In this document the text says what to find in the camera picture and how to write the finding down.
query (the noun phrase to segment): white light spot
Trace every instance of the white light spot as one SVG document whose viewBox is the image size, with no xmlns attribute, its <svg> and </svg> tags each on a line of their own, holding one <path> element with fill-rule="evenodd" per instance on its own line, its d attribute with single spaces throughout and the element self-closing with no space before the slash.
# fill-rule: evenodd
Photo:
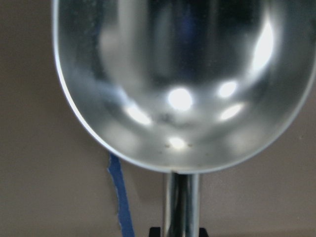
<svg viewBox="0 0 316 237">
<path fill-rule="evenodd" d="M 135 121 L 144 125 L 150 125 L 152 123 L 148 115 L 141 111 L 136 105 L 126 107 L 125 112 Z"/>
<path fill-rule="evenodd" d="M 169 142 L 173 148 L 178 150 L 183 149 L 186 145 L 186 143 L 179 137 L 171 137 Z"/>
<path fill-rule="evenodd" d="M 237 104 L 229 107 L 224 112 L 222 112 L 220 119 L 221 120 L 227 120 L 234 116 L 236 116 L 242 109 L 243 104 Z"/>
<path fill-rule="evenodd" d="M 172 90 L 169 93 L 168 101 L 174 109 L 181 111 L 188 110 L 193 103 L 190 93 L 184 88 Z"/>
<path fill-rule="evenodd" d="M 256 44 L 252 68 L 254 72 L 261 70 L 269 61 L 273 50 L 273 32 L 269 21 L 265 24 Z"/>
<path fill-rule="evenodd" d="M 230 97 L 235 92 L 236 88 L 237 88 L 236 81 L 225 82 L 220 86 L 218 90 L 218 94 L 222 98 L 227 98 L 227 97 Z"/>
</svg>

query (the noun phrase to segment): black object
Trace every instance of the black object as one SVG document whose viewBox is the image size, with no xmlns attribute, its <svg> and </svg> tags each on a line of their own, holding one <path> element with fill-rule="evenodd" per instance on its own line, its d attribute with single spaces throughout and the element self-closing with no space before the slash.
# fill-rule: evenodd
<svg viewBox="0 0 316 237">
<path fill-rule="evenodd" d="M 151 227 L 149 229 L 149 237 L 161 237 L 160 227 Z M 198 237 L 208 237 L 208 234 L 205 228 L 199 229 Z"/>
</svg>

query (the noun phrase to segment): ladle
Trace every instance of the ladle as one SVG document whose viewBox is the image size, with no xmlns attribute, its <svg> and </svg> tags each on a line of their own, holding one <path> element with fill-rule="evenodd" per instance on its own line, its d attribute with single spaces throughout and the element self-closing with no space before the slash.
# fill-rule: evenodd
<svg viewBox="0 0 316 237">
<path fill-rule="evenodd" d="M 315 77 L 314 0 L 54 0 L 65 95 L 110 152 L 169 173 L 164 236 L 197 237 L 199 174 L 291 124 Z"/>
</svg>

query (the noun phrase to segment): metal handle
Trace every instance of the metal handle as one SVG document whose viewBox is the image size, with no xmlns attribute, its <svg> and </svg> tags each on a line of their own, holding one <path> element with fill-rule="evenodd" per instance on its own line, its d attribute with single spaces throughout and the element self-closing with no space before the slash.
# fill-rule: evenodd
<svg viewBox="0 0 316 237">
<path fill-rule="evenodd" d="M 198 174 L 166 174 L 164 237 L 198 237 Z"/>
</svg>

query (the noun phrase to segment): blue strip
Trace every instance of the blue strip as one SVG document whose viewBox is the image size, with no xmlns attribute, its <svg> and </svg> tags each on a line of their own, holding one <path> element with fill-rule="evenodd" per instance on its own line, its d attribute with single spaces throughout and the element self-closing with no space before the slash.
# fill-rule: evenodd
<svg viewBox="0 0 316 237">
<path fill-rule="evenodd" d="M 112 177 L 118 196 L 118 221 L 122 237 L 135 237 L 120 161 L 119 158 L 113 154 L 110 154 L 108 172 Z"/>
</svg>

